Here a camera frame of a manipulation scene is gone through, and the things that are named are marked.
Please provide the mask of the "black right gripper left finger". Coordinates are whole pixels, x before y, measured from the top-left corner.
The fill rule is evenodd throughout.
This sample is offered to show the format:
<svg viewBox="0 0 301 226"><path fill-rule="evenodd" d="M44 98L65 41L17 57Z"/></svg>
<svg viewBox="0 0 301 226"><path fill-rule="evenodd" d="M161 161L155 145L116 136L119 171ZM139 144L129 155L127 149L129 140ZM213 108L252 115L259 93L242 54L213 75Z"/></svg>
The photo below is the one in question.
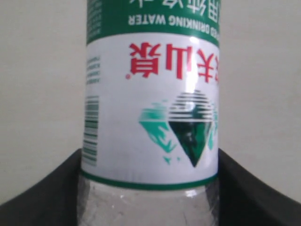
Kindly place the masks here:
<svg viewBox="0 0 301 226"><path fill-rule="evenodd" d="M0 206L2 226L76 226L81 150Z"/></svg>

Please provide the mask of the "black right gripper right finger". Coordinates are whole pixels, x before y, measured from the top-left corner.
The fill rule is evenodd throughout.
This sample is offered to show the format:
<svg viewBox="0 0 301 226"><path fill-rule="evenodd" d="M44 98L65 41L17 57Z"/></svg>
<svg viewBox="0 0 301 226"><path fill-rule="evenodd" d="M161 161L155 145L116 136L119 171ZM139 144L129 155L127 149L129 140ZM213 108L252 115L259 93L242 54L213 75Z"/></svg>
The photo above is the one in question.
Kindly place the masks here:
<svg viewBox="0 0 301 226"><path fill-rule="evenodd" d="M221 226L300 226L301 204L218 151Z"/></svg>

